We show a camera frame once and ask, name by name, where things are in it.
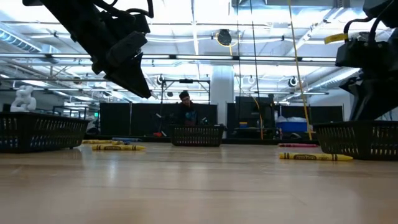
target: person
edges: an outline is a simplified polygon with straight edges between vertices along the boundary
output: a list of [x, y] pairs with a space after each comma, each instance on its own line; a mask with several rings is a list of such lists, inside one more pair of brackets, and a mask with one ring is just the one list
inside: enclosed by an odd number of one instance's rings
[[192, 103], [188, 91], [180, 93], [180, 112], [178, 114], [178, 124], [194, 126], [198, 124], [198, 113], [195, 104]]

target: white wall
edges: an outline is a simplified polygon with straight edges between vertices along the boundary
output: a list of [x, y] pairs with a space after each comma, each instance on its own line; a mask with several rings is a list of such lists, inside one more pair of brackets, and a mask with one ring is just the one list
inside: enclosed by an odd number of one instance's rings
[[353, 97], [344, 90], [328, 90], [329, 95], [311, 96], [307, 101], [311, 106], [343, 106], [344, 120], [349, 121]]
[[[0, 92], [0, 112], [2, 111], [3, 104], [11, 104], [16, 97], [14, 91]], [[43, 91], [34, 91], [33, 97], [37, 102], [37, 109], [52, 110], [53, 106], [63, 106], [64, 98], [53, 94], [44, 94]]]

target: blue container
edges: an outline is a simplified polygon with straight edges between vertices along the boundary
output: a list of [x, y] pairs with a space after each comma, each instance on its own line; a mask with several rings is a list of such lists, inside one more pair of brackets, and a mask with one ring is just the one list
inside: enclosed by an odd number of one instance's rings
[[307, 122], [279, 122], [276, 127], [282, 129], [284, 133], [306, 132]]

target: wire basket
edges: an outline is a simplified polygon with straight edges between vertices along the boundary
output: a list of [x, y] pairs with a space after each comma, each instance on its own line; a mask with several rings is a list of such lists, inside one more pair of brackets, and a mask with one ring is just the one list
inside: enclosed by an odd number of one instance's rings
[[398, 160], [398, 122], [348, 121], [316, 124], [322, 151], [355, 159]]
[[170, 127], [174, 146], [218, 147], [223, 139], [224, 126], [177, 126]]
[[79, 146], [88, 122], [37, 113], [0, 113], [0, 152], [38, 152]]

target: ceiling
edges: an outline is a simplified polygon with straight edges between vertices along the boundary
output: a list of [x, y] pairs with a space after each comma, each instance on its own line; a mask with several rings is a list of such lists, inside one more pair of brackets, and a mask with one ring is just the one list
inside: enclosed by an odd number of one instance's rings
[[[229, 60], [222, 65], [231, 66], [235, 72], [234, 89], [239, 91], [257, 90], [253, 79], [258, 77], [260, 91], [288, 91], [297, 92], [299, 89], [288, 86], [288, 80], [297, 76], [294, 59], [293, 35], [290, 26], [289, 7], [287, 1], [279, 0], [252, 0], [252, 9], [249, 1], [237, 0], [154, 0], [155, 17], [147, 19], [151, 33], [147, 35], [148, 43], [142, 51], [146, 55], [216, 55], [216, 56], [258, 56], [258, 57], [288, 57], [288, 60], [275, 59], [259, 63], [253, 61]], [[349, 20], [365, 17], [361, 10], [363, 1], [293, 1], [292, 20], [294, 36], [297, 42], [299, 57], [318, 58], [316, 62], [300, 63], [300, 74], [305, 91], [327, 91], [336, 83], [354, 74], [357, 70], [343, 70], [334, 67], [333, 59], [338, 47], [342, 43], [325, 45], [323, 39], [329, 35], [342, 32]], [[94, 99], [95, 101], [133, 101], [159, 102], [160, 85], [157, 79], [162, 76], [166, 79], [191, 78], [197, 80], [211, 80], [213, 69], [221, 62], [213, 60], [163, 60], [145, 59], [142, 61], [142, 70], [147, 82], [153, 91], [153, 97], [142, 100], [132, 93], [120, 91], [115, 93], [111, 89], [119, 86], [111, 82], [102, 82], [103, 73], [95, 75], [91, 71], [91, 62], [85, 57], [85, 50], [69, 38], [67, 30], [59, 24], [56, 18], [42, 6], [25, 7], [22, 1], [0, 0], [0, 21], [3, 28], [17, 35], [33, 45], [50, 45], [59, 50], [60, 54], [81, 54], [79, 57], [63, 58], [54, 66], [39, 58], [0, 58], [0, 72], [2, 78], [51, 78], [53, 81], [36, 83], [37, 88], [59, 89], [54, 91], [65, 98], [70, 96], [81, 101]], [[147, 9], [145, 0], [119, 0], [115, 5], [118, 9], [132, 7]], [[351, 33], [369, 31], [372, 22], [367, 24], [353, 24]], [[221, 46], [214, 38], [220, 29], [229, 29], [233, 39], [233, 47]], [[384, 24], [377, 28], [377, 39], [387, 40], [392, 30]], [[0, 41], [0, 53], [26, 54], [7, 42]], [[56, 81], [71, 80], [80, 77], [93, 79], [91, 82]], [[9, 82], [8, 85], [18, 86], [22, 82]], [[198, 102], [206, 102], [208, 94], [207, 83], [183, 84], [175, 83], [168, 87], [173, 96], [164, 96], [168, 102], [178, 101], [178, 92], [190, 90], [192, 98]], [[104, 94], [97, 91], [106, 88]], [[290, 100], [294, 95], [277, 95], [277, 100]]]

